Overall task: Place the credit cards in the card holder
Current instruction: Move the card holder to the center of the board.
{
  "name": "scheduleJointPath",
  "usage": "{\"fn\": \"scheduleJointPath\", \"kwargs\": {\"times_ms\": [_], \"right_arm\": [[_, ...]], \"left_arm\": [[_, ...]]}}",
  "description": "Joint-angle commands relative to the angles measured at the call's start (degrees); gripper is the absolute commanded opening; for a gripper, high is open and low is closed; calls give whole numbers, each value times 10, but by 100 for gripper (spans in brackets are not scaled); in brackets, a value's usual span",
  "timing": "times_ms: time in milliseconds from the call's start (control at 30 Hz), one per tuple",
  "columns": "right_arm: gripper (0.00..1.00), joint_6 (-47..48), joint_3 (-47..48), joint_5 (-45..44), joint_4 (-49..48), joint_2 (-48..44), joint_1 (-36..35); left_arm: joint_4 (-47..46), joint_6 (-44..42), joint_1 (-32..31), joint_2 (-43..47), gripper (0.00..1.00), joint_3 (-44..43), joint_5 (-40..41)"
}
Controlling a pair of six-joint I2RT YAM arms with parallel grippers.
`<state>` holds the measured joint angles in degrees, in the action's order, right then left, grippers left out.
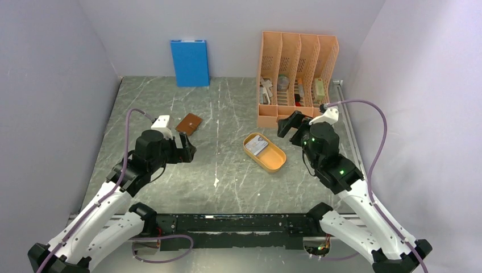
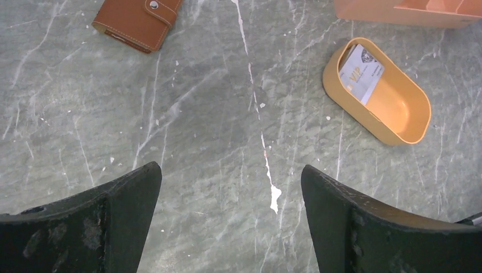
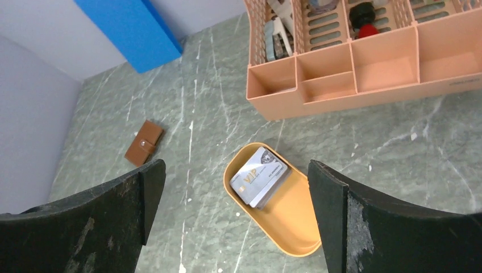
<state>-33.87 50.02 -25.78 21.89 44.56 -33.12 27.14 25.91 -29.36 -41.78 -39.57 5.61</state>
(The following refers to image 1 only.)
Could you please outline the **brown leather card holder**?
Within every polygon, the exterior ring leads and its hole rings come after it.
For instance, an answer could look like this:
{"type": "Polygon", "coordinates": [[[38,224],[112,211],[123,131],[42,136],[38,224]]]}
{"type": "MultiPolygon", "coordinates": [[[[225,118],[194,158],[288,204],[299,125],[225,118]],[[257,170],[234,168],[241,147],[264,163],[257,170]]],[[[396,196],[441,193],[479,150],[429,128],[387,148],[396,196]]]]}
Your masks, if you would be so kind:
{"type": "Polygon", "coordinates": [[[193,113],[187,114],[184,119],[176,126],[176,131],[191,136],[202,123],[203,119],[193,113]]]}

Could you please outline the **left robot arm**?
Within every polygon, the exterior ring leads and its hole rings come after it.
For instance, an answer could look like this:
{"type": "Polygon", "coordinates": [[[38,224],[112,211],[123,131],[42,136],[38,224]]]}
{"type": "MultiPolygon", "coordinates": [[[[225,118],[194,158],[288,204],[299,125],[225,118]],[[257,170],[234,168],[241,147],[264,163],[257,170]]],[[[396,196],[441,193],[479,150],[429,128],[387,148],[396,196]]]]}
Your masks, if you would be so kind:
{"type": "Polygon", "coordinates": [[[110,172],[101,189],[81,213],[47,244],[36,243],[28,251],[34,272],[92,272],[119,246],[137,238],[159,243],[164,236],[157,213],[139,202],[132,205],[116,223],[105,225],[124,204],[167,164],[190,163],[196,148],[185,133],[182,146],[157,130],[146,130],[110,172]]]}

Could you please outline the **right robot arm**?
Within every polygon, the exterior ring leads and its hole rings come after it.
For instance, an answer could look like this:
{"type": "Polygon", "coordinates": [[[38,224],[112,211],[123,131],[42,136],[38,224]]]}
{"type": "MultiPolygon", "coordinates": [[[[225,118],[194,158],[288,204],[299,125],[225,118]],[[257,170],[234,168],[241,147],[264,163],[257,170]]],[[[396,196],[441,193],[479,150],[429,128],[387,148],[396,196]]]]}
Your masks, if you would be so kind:
{"type": "Polygon", "coordinates": [[[432,251],[425,239],[416,239],[388,212],[368,187],[363,173],[339,152],[339,135],[333,124],[338,112],[325,112],[310,118],[294,111],[277,122],[277,135],[283,138],[295,129],[291,144],[302,150],[302,160],[313,175],[345,202],[365,224],[362,229],[325,203],[314,207],[307,220],[312,235],[323,232],[340,239],[372,266],[374,272],[413,272],[432,251]]]}

